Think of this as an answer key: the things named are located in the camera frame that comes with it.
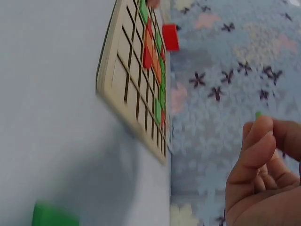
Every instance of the red tile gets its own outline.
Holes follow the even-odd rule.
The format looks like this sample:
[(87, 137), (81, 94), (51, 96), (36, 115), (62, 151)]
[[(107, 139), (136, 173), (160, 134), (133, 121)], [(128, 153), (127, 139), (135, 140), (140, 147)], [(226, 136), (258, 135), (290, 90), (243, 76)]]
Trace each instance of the red tile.
[(146, 69), (151, 68), (151, 53), (149, 49), (145, 46), (143, 52), (143, 67)]
[(162, 48), (162, 49), (161, 49), (161, 57), (162, 57), (163, 62), (165, 63), (165, 54), (164, 54), (164, 48), (163, 48), (163, 45), (162, 45), (161, 48)]
[(151, 19), (150, 18), (148, 18), (148, 20), (147, 20), (146, 30), (149, 31), (150, 37), (153, 38), (152, 29), (151, 29)]

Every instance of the flower pattern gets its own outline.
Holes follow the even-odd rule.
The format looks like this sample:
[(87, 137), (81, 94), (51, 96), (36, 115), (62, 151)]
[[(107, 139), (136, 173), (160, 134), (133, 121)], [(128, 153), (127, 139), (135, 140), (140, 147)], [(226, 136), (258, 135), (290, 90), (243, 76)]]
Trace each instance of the flower pattern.
[(174, 226), (198, 226), (199, 219), (192, 215), (190, 204), (185, 204), (181, 208), (177, 205), (170, 206), (170, 225)]
[(301, 17), (290, 2), (300, 4), (171, 1), (181, 28), (181, 50), (171, 54), (171, 226), (225, 225), (226, 179), (256, 111), (301, 122)]
[(220, 17), (217, 14), (202, 13), (198, 17), (198, 20), (195, 24), (195, 28), (196, 29), (201, 29), (202, 27), (212, 28), (214, 22), (219, 20)]

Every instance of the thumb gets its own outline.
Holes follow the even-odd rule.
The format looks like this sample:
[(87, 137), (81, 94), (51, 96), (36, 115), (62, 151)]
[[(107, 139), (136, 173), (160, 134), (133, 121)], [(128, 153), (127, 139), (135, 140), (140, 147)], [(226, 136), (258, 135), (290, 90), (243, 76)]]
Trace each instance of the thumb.
[(256, 144), (241, 153), (226, 184), (227, 211), (240, 200), (254, 194), (253, 180), (257, 176), (257, 170), (271, 159), (275, 148), (276, 141), (270, 131)]

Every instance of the green tile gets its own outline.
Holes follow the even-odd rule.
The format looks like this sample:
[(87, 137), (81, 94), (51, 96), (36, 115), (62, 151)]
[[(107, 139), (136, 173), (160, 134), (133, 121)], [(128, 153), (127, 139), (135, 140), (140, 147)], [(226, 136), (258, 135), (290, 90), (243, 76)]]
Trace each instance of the green tile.
[(140, 10), (143, 22), (145, 24), (147, 24), (147, 19), (148, 19), (149, 15), (147, 13), (147, 7), (146, 7), (145, 0), (140, 0), (139, 10)]
[(159, 32), (156, 32), (156, 44), (157, 44), (157, 48), (159, 53), (161, 53), (162, 51), (162, 38)]
[(165, 74), (165, 63), (164, 63), (164, 61), (163, 61), (162, 58), (160, 59), (160, 65), (161, 65), (161, 71), (162, 71), (162, 73)]
[(155, 121), (158, 125), (161, 124), (161, 105), (158, 99), (155, 100)]
[(162, 87), (160, 89), (160, 104), (163, 111), (165, 111), (165, 90)]
[(79, 226), (79, 220), (46, 203), (37, 203), (34, 207), (32, 226)]
[(165, 87), (165, 75), (164, 75), (164, 73), (162, 73), (162, 76), (161, 76), (161, 88), (163, 88), (164, 90), (166, 90), (166, 87)]

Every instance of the red block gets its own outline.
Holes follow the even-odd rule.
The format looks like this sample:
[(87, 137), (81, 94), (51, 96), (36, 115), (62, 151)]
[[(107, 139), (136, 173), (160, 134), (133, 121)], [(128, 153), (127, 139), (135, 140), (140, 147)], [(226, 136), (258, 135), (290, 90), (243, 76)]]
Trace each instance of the red block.
[(149, 70), (151, 68), (151, 62), (151, 53), (149, 49), (145, 46), (143, 52), (143, 67)]
[(152, 29), (151, 29), (151, 19), (149, 17), (147, 19), (146, 30), (149, 31), (150, 37), (152, 38), (153, 34), (152, 34)]
[(162, 27), (162, 34), (167, 51), (179, 51), (179, 40), (175, 24), (165, 24)]
[(163, 124), (165, 123), (165, 112), (163, 109), (161, 109), (161, 127), (163, 127)]
[(165, 63), (165, 54), (164, 54), (164, 48), (163, 48), (163, 45), (162, 45), (162, 47), (161, 47), (161, 57), (162, 57), (163, 62)]

